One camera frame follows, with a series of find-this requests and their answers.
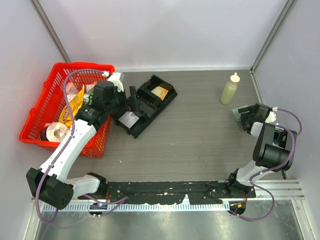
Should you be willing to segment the green leather card holder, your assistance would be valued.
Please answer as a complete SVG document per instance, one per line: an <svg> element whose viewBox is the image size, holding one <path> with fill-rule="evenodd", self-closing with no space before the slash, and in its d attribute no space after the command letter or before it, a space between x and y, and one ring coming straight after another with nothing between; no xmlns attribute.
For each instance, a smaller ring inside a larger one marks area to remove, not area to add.
<svg viewBox="0 0 320 240"><path fill-rule="evenodd" d="M243 105L243 106L236 107L236 108L233 108L233 109L230 110L232 116L235 118L235 120L237 122L241 121L241 114L239 113L239 110L243 109L243 108L247 108L247 107L248 107L248 105Z"/></svg>

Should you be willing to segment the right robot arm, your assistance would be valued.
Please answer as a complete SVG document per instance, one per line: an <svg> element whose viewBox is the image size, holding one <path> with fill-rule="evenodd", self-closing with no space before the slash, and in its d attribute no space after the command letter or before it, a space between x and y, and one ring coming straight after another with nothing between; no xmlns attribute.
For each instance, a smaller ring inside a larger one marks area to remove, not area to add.
<svg viewBox="0 0 320 240"><path fill-rule="evenodd" d="M293 112L262 103L233 108L230 112L246 133L257 138L252 160L231 173L225 186L226 193L236 198L239 195L248 196L254 190L254 183L265 175L290 169L297 136L302 133L303 126ZM299 124L299 130L278 125L276 112L292 115Z"/></svg>

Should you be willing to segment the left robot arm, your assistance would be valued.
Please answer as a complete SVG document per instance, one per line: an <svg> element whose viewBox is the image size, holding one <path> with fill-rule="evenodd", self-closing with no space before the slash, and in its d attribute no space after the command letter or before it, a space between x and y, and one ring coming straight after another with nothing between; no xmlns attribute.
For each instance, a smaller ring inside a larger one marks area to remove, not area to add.
<svg viewBox="0 0 320 240"><path fill-rule="evenodd" d="M123 83L116 79L98 82L93 88L90 105L83 105L71 129L57 149L40 168L30 168L26 179L37 202L45 202L58 210L72 199L91 194L102 199L107 193L106 180L94 173L69 179L68 174L84 146L98 132L109 116L127 109Z"/></svg>

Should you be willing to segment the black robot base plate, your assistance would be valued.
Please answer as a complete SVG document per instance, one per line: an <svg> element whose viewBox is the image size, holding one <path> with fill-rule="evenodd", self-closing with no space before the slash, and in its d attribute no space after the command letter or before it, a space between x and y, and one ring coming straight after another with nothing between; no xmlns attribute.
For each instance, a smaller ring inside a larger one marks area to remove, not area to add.
<svg viewBox="0 0 320 240"><path fill-rule="evenodd" d="M191 205L218 204L222 199L255 198L253 187L235 187L227 181L132 181L108 182L98 193L90 197L112 202L127 197L126 204L174 205L188 197Z"/></svg>

